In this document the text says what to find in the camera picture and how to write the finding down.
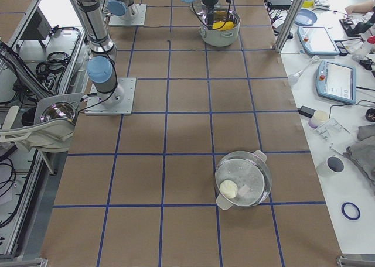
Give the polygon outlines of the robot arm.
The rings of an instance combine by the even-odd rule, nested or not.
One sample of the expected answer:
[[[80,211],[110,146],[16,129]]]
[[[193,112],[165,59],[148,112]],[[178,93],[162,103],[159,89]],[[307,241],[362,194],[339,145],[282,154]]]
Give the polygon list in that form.
[[[113,15],[126,15],[130,0],[108,0],[118,10]],[[192,3],[195,0],[181,0]],[[214,6],[218,0],[202,0],[208,13],[208,25],[213,25]],[[87,115],[130,114],[134,99],[135,78],[119,78],[115,68],[117,47],[109,36],[108,27],[100,8],[100,0],[71,0],[90,40],[93,54],[86,72],[93,84],[94,94],[87,100],[83,112]]]

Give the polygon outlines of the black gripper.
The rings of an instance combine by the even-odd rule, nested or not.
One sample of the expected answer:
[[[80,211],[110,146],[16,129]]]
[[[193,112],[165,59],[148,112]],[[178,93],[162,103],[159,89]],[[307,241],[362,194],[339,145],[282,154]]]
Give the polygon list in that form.
[[[212,29],[214,24],[214,6],[219,0],[202,0],[207,8],[207,28]]]

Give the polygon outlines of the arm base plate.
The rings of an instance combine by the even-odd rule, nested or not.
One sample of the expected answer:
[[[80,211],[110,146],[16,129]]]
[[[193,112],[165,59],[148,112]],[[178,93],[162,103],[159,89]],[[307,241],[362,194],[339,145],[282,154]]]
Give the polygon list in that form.
[[[127,7],[124,4],[109,6],[111,14],[110,26],[143,26],[145,23],[147,4],[132,4]]]
[[[105,99],[111,93],[98,93],[92,84],[90,92],[96,93],[96,95],[88,98],[84,113],[86,115],[131,115],[137,80],[136,78],[119,77],[117,82],[117,88],[107,101]]]

